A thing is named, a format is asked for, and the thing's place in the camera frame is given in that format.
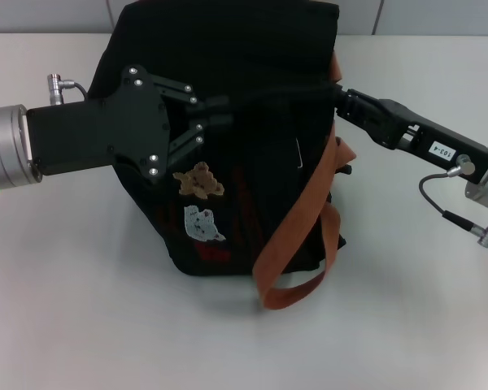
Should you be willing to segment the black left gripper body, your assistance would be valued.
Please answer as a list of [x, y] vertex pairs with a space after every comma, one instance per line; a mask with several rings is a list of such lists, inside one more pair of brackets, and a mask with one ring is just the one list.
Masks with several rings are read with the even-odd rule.
[[126, 164], [155, 184], [167, 170], [167, 111], [143, 67], [125, 68], [108, 97], [31, 109], [27, 121], [44, 176]]

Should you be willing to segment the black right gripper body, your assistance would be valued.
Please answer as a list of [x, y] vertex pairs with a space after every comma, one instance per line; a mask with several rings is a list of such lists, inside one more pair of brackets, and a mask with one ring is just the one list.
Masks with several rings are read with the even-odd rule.
[[466, 136], [445, 128], [390, 99], [375, 99], [381, 112], [380, 127], [372, 139], [390, 150], [402, 150], [437, 167], [448, 170], [456, 159], [466, 154], [475, 172], [462, 176], [477, 184], [488, 171], [488, 148]]

